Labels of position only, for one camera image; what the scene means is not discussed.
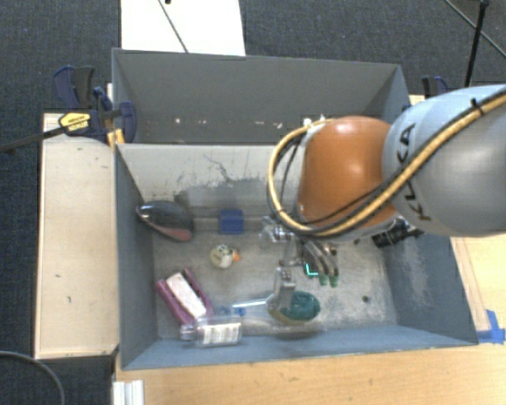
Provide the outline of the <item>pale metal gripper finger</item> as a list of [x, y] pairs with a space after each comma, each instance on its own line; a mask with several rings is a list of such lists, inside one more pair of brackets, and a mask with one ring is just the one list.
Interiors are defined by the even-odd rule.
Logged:
[[277, 269], [274, 284], [274, 309], [276, 312], [288, 312], [293, 308], [296, 283], [292, 271], [285, 267]]

